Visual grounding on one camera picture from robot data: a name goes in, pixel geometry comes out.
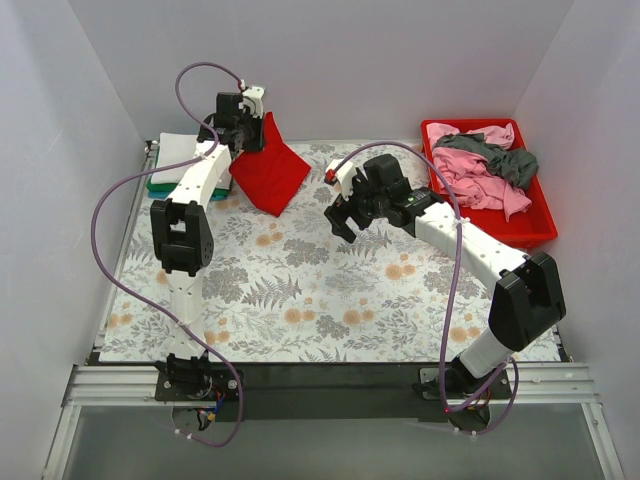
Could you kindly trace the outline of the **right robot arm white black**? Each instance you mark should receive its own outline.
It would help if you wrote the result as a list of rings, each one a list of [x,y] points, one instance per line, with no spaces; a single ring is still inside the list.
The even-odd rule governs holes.
[[[437,389],[441,397],[479,395],[514,353],[565,317],[560,275],[550,255],[528,255],[505,245],[457,215],[430,188],[412,187],[394,156],[375,157],[362,167],[334,160],[325,181],[340,189],[325,210],[334,235],[352,243],[356,235],[349,220],[366,229],[385,219],[449,255],[456,269],[468,270],[492,295],[487,328],[424,391]]]

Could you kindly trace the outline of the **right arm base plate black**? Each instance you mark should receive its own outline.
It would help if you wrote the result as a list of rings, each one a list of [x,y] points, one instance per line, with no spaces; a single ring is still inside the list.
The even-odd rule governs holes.
[[[419,387],[421,394],[425,399],[440,399],[440,390],[437,385],[439,381],[439,372],[437,367],[421,368],[418,373]],[[466,400],[471,397],[484,383],[484,379],[480,380],[476,385],[471,387],[453,386],[449,380],[446,381],[446,397],[449,402],[453,400]],[[487,387],[480,395],[482,399],[490,396],[491,400],[508,400],[511,397],[512,389],[507,378],[506,372],[500,375]]]

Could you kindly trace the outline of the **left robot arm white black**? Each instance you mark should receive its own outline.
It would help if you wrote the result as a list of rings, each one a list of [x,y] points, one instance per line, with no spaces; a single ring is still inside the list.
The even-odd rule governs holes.
[[[203,280],[214,253],[206,209],[218,184],[231,181],[232,162],[243,152],[264,148],[264,93],[263,87],[250,86],[217,95],[216,111],[205,120],[217,135],[200,131],[194,146],[198,161],[150,209],[154,252],[169,285],[169,312],[178,319],[170,353],[156,367],[193,400],[238,398],[239,381],[215,368],[204,347]]]

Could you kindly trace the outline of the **red t shirt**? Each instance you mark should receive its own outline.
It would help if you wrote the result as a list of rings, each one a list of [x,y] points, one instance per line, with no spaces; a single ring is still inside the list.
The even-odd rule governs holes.
[[[311,166],[283,140],[272,112],[264,117],[265,148],[244,152],[230,166],[230,173],[251,203],[279,217],[299,191]]]

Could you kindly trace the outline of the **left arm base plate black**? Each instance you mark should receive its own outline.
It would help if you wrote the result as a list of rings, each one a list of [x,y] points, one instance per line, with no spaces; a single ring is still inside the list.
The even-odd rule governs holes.
[[[231,402],[239,400],[239,382],[229,371],[222,369],[200,376],[160,373],[154,394],[155,400],[165,402],[213,402],[222,398]]]

